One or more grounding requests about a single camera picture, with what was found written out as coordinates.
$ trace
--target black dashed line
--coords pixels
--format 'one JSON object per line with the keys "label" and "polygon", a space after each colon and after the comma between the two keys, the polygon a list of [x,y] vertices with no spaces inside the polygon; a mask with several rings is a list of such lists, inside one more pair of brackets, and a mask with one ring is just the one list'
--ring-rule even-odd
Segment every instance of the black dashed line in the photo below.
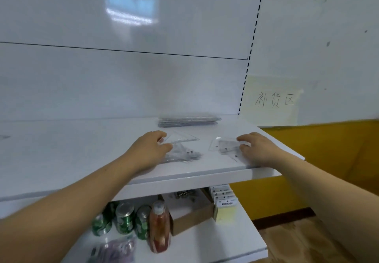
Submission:
{"label": "black dashed line", "polygon": [[[260,11],[260,4],[259,4],[259,6],[258,6],[258,13],[257,13],[257,18],[259,17],[259,11]],[[252,48],[253,48],[253,44],[254,44],[254,38],[255,38],[255,35],[253,35],[253,39],[251,40],[251,49],[250,49],[250,55],[251,55],[251,51],[252,51]],[[250,56],[249,56],[249,58],[248,58],[248,67],[249,67],[249,65],[250,65]],[[246,79],[247,79],[247,77],[248,77],[248,71],[249,71],[249,69],[247,68],[246,69],[246,74],[245,74],[245,81],[244,81],[244,83],[243,83],[243,88],[242,88],[242,97],[241,97],[241,102],[239,103],[239,110],[238,110],[238,114],[240,113],[240,111],[241,111],[241,105],[242,105],[242,99],[243,99],[243,93],[244,93],[244,90],[245,90],[245,85],[246,85]]]}

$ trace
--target left hand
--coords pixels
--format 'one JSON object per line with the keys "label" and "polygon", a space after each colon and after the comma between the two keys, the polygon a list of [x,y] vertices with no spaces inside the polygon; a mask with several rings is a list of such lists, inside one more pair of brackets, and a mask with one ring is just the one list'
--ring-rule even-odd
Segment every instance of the left hand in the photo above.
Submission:
{"label": "left hand", "polygon": [[121,157],[128,158],[133,163],[135,172],[155,167],[173,149],[171,143],[158,144],[166,136],[164,131],[149,131],[140,136]]}

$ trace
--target white shelf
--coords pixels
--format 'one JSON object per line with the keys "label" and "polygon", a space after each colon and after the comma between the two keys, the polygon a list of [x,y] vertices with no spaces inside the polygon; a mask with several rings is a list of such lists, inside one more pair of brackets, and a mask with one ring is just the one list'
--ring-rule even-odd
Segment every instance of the white shelf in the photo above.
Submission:
{"label": "white shelf", "polygon": [[[248,263],[266,258],[266,243],[243,207],[239,205],[237,208],[236,220],[233,223],[221,225],[216,224],[213,219],[204,221],[171,237],[171,246],[160,254],[152,253],[146,241],[138,240],[136,263]],[[85,262],[94,246],[119,237],[122,235],[116,231],[115,226],[102,237],[96,237],[88,230],[71,248],[62,263]]]}
{"label": "white shelf", "polygon": [[[0,141],[0,201],[44,196],[64,188],[122,155],[137,137],[157,129],[157,118],[2,122],[0,135],[10,137]],[[180,130],[200,139],[184,145],[203,153],[203,157],[190,163],[158,165],[133,179],[115,199],[280,175],[276,170],[251,168],[208,151],[216,136],[236,137],[258,131],[301,157],[238,116],[222,116],[215,126]]]}

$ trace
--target paper sign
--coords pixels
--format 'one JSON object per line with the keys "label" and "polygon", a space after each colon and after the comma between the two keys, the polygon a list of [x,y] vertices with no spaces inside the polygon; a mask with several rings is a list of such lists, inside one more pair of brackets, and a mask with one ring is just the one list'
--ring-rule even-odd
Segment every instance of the paper sign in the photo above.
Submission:
{"label": "paper sign", "polygon": [[297,80],[250,75],[240,114],[254,125],[297,125],[302,93]]}

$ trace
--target lower shelf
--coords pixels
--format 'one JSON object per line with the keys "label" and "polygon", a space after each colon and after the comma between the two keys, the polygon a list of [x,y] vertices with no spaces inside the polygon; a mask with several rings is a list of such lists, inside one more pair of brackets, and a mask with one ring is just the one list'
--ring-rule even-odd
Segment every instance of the lower shelf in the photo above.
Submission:
{"label": "lower shelf", "polygon": [[[145,198],[151,203],[155,196]],[[181,263],[248,263],[268,256],[267,245],[259,235],[241,205],[237,207],[236,220],[229,224],[216,224],[213,219],[202,222],[171,238],[171,246],[161,254],[154,254],[146,241],[138,240],[136,262],[181,262]],[[62,263],[83,263],[97,244],[122,237],[113,226],[102,237],[90,230],[75,243]]]}

